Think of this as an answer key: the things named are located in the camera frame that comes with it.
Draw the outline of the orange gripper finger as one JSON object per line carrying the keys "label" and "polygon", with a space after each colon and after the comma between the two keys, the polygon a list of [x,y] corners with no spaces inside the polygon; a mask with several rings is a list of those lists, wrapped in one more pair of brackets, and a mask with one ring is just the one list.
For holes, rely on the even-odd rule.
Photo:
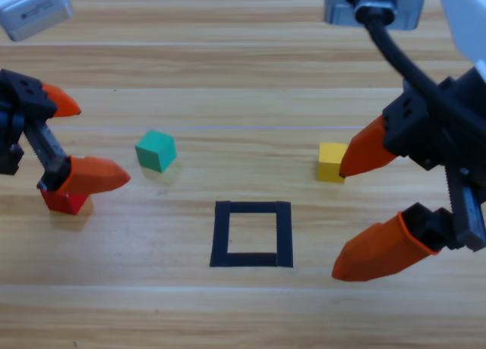
{"label": "orange gripper finger", "polygon": [[349,240],[337,257],[332,277],[340,281],[370,281],[394,275],[443,248],[460,249],[453,214],[434,212],[420,203],[378,222]]}

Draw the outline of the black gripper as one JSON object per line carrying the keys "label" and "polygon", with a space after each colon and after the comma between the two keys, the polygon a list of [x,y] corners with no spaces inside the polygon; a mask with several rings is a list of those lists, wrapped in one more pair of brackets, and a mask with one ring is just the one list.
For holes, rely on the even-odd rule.
{"label": "black gripper", "polygon": [[44,168],[37,187],[59,193],[104,193],[127,184],[131,176],[116,162],[65,153],[46,121],[81,113],[62,88],[19,74],[1,71],[1,173],[15,175],[24,151],[21,135]]}
{"label": "black gripper", "polygon": [[402,216],[411,234],[437,252],[485,247],[485,134],[442,108],[430,106],[407,83],[403,92],[350,141],[339,168],[343,178],[408,156],[425,170],[445,168],[451,209],[416,203]]}

